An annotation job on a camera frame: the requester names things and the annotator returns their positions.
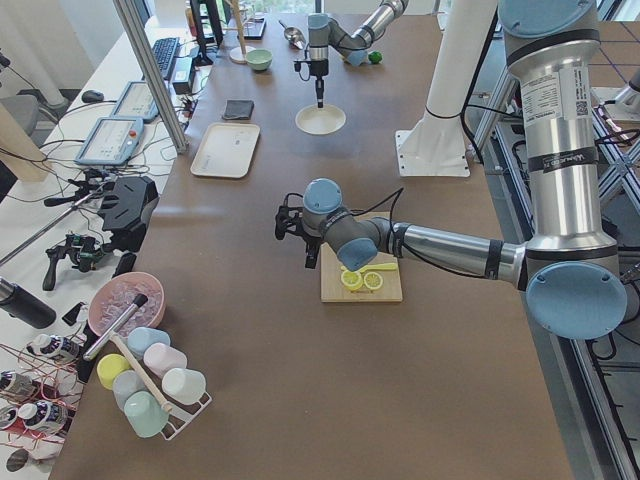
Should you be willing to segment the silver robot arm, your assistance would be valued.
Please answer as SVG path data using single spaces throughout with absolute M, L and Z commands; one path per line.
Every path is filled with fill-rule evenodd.
M 623 320 L 627 294 L 618 247 L 602 227 L 598 151 L 590 113 L 588 64 L 600 45 L 592 1 L 456 1 L 448 16 L 423 118 L 398 135 L 405 176 L 462 176 L 454 138 L 481 55 L 496 26 L 518 81 L 535 231 L 527 242 L 456 234 L 388 217 L 358 220 L 337 183 L 312 181 L 298 207 L 283 204 L 275 235 L 306 244 L 314 267 L 322 244 L 350 271 L 379 253 L 421 260 L 471 278 L 502 280 L 526 295 L 530 316 L 565 338 L 594 339 Z
M 304 59 L 294 61 L 294 70 L 299 72 L 303 64 L 308 66 L 309 76 L 315 78 L 319 109 L 324 108 L 324 77 L 329 74 L 329 48 L 335 49 L 351 65 L 359 66 L 367 59 L 368 49 L 384 35 L 391 22 L 404 14 L 408 4 L 405 0 L 382 1 L 353 33 L 344 30 L 335 18 L 326 13 L 308 16 Z

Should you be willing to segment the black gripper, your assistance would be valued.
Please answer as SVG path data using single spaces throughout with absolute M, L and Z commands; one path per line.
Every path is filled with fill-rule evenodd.
M 314 88 L 316 93 L 316 102 L 319 109 L 324 107 L 324 79 L 329 74 L 329 60 L 295 60 L 294 71 L 300 73 L 302 66 L 306 65 L 309 70 L 310 77 L 316 77 Z
M 301 224 L 302 207 L 289 206 L 283 203 L 278 207 L 275 215 L 275 238 L 283 240 L 287 234 L 302 237 L 303 227 Z M 315 269 L 320 251 L 318 242 L 309 242 L 305 248 L 305 267 Z

